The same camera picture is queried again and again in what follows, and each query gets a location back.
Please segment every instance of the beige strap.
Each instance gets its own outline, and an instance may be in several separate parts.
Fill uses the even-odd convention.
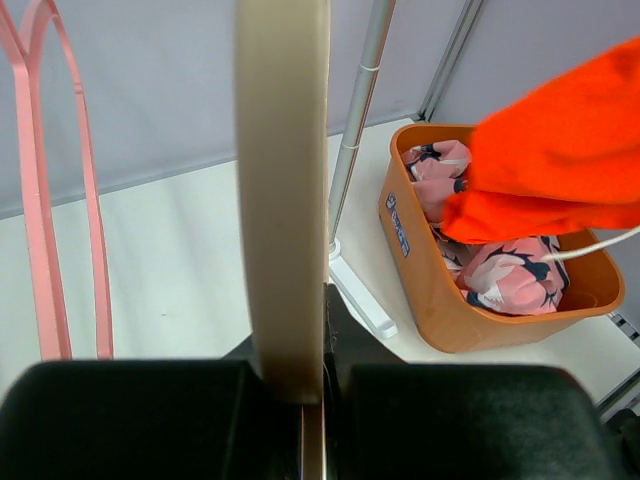
[[[253,342],[281,400],[322,399],[328,0],[240,0],[236,135]]]

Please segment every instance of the orange towel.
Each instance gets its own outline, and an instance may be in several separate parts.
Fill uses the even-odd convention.
[[[640,224],[640,37],[490,116],[444,232],[463,243]]]

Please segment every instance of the pole base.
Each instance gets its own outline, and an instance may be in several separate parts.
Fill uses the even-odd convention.
[[[329,276],[338,286],[340,294],[351,314],[380,340],[398,333],[396,323],[373,298],[358,276],[340,255],[340,243],[329,254]]]

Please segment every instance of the gray wall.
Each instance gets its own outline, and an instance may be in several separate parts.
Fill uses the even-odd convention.
[[[487,0],[433,121],[477,123],[537,85],[638,34],[638,0]],[[621,313],[640,327],[640,238],[609,252],[627,283]]]
[[[6,0],[14,17],[28,0]],[[101,188],[223,161],[234,155],[232,0],[58,0],[84,79]],[[463,0],[396,7],[369,122],[413,114],[444,52]],[[341,130],[372,0],[334,0],[329,129]],[[0,59],[0,217],[19,209],[11,71]],[[43,73],[54,198],[82,192],[73,90],[49,32]]]

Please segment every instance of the white shelf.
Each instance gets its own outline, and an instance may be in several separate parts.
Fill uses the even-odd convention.
[[[640,349],[607,318],[588,319],[544,342],[447,355],[418,336],[377,214],[389,140],[409,121],[365,130],[338,238],[342,254],[397,323],[384,341],[412,362],[534,363],[569,370],[595,401],[640,366]],[[329,140],[335,160],[339,136]],[[103,195],[119,358],[219,357],[250,332],[236,200],[227,163]],[[72,343],[93,358],[94,320],[84,202],[54,209]],[[38,361],[22,217],[0,221],[0,395]]]

